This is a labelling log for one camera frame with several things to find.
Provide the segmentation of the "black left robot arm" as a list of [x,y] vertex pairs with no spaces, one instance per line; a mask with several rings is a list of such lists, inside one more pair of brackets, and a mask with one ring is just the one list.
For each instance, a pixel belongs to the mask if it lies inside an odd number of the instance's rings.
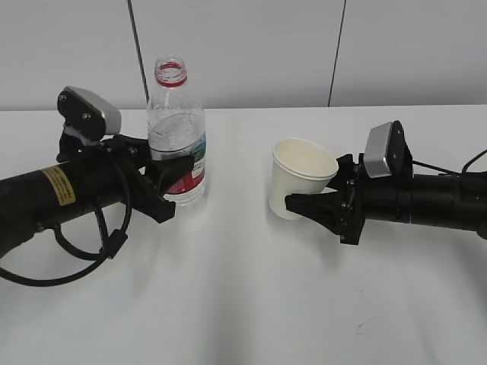
[[1,254],[36,233],[123,203],[158,223],[175,215],[166,191],[189,173],[190,155],[152,160],[148,141],[116,135],[66,161],[1,181]]

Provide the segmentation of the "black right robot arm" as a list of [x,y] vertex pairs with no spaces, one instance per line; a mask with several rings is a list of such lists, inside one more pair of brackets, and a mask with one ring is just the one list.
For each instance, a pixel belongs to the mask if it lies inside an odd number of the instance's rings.
[[328,193],[285,197],[288,211],[324,226],[342,244],[357,245],[367,220],[466,230],[486,237],[486,174],[414,174],[408,158],[400,173],[371,178],[364,161],[338,159]]

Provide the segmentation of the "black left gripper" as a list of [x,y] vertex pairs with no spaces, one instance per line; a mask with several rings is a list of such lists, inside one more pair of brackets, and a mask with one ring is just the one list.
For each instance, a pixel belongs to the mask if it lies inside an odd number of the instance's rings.
[[176,204],[163,195],[192,171],[195,159],[152,160],[148,139],[143,138],[115,135],[84,146],[62,135],[56,160],[81,179],[80,191],[88,194],[89,205],[122,202],[160,224],[176,211]]

